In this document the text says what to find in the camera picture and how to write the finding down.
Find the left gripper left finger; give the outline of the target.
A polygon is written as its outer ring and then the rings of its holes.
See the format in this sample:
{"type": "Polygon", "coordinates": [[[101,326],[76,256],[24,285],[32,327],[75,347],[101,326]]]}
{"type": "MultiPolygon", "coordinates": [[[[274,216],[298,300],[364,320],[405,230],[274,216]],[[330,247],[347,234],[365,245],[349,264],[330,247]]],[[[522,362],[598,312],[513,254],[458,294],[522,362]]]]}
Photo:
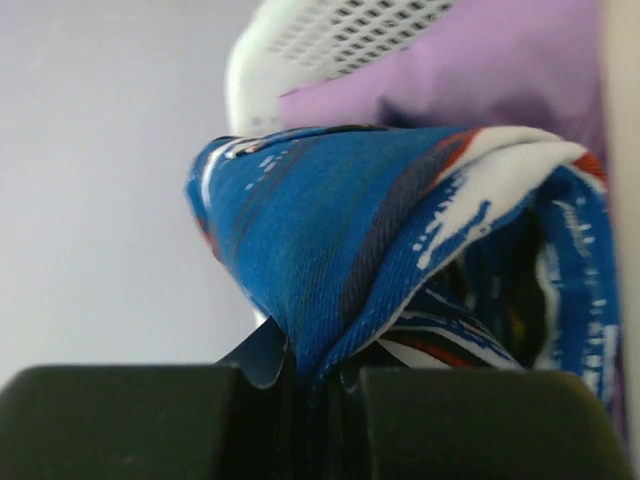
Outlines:
{"type": "Polygon", "coordinates": [[[26,369],[1,392],[1,475],[278,478],[292,370],[272,322],[213,364],[26,369]]]}

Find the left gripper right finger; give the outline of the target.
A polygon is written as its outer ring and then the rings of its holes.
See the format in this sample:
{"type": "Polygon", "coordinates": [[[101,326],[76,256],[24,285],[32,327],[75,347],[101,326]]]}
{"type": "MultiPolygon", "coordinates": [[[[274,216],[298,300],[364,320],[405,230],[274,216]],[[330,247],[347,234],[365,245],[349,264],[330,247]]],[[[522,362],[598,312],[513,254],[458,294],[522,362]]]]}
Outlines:
{"type": "Polygon", "coordinates": [[[363,368],[332,380],[326,479],[630,479],[571,374],[363,368]]]}

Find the blue patterned trousers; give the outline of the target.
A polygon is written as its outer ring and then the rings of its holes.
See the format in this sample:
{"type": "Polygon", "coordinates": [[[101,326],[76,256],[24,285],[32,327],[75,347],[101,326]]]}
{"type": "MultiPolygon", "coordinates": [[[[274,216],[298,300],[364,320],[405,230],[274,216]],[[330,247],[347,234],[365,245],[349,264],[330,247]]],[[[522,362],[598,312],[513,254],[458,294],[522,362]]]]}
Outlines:
{"type": "Polygon", "coordinates": [[[615,255],[584,146],[522,126],[221,137],[186,193],[215,258],[289,338],[311,407],[380,342],[413,368],[571,372],[613,409],[615,255]]]}

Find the purple trousers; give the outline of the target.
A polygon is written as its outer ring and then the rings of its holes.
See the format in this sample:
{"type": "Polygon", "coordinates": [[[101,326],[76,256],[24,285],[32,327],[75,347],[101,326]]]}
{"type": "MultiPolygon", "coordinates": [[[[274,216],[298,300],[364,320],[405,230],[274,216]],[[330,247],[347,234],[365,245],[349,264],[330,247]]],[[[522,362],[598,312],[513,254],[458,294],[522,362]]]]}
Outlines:
{"type": "Polygon", "coordinates": [[[279,100],[288,128],[522,125],[607,153],[596,1],[461,1],[409,47],[279,100]]]}

